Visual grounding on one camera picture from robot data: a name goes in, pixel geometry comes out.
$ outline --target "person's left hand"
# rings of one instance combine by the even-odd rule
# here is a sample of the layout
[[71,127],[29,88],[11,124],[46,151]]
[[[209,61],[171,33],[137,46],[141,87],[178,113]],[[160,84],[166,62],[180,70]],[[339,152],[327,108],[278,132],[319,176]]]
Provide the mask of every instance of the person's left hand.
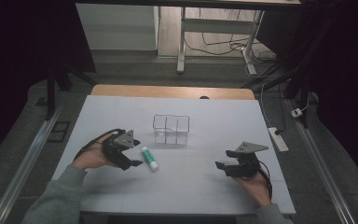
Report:
[[79,169],[88,169],[88,168],[99,168],[104,165],[109,165],[117,167],[114,163],[109,161],[103,154],[103,145],[102,142],[110,137],[112,134],[107,134],[106,136],[98,139],[96,143],[86,149],[78,158],[76,158],[72,165]]

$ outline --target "clear plastic container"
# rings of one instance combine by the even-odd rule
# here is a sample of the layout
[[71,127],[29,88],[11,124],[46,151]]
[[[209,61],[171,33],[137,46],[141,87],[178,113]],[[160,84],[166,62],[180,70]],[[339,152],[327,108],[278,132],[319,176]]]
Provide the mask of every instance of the clear plastic container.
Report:
[[189,128],[189,116],[155,115],[153,120],[156,143],[187,145]]

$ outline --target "power strip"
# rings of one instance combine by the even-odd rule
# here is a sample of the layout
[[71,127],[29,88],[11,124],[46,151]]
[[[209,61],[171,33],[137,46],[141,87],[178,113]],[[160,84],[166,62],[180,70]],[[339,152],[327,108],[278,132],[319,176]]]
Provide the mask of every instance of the power strip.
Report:
[[281,153],[287,152],[289,150],[289,148],[284,143],[283,138],[281,137],[281,135],[275,133],[277,131],[277,129],[276,128],[268,128],[268,131],[269,131],[269,135],[271,136],[271,138],[272,138],[275,146],[277,147],[277,149]]

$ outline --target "wall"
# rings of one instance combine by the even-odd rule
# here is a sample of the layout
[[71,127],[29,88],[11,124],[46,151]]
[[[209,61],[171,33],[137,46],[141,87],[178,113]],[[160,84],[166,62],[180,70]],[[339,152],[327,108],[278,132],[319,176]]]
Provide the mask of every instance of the wall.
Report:
[[157,49],[157,7],[76,4],[76,8],[90,49]]

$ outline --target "gray sleeve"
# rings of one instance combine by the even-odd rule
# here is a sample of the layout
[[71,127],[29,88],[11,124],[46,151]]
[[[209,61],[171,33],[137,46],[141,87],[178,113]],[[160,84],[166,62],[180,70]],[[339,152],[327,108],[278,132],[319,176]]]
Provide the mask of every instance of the gray sleeve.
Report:
[[26,223],[78,224],[86,171],[68,165],[58,180],[51,180],[45,192],[28,209]]
[[293,224],[290,219],[285,219],[276,203],[255,210],[260,224]]

